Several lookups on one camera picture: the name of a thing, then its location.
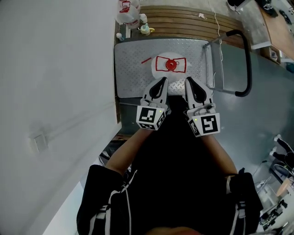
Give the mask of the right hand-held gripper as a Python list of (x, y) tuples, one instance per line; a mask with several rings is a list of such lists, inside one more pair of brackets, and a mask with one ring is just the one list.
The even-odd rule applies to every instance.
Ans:
[(187, 122), (195, 137), (219, 133), (220, 114), (215, 110), (211, 90), (200, 80), (187, 77), (185, 94), (189, 107), (186, 111)]

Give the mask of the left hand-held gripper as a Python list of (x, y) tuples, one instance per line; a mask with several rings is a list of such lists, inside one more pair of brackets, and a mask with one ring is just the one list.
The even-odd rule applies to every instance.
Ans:
[(141, 129), (158, 130), (169, 111), (166, 104), (168, 79), (162, 77), (152, 81), (143, 93), (137, 107), (136, 123)]

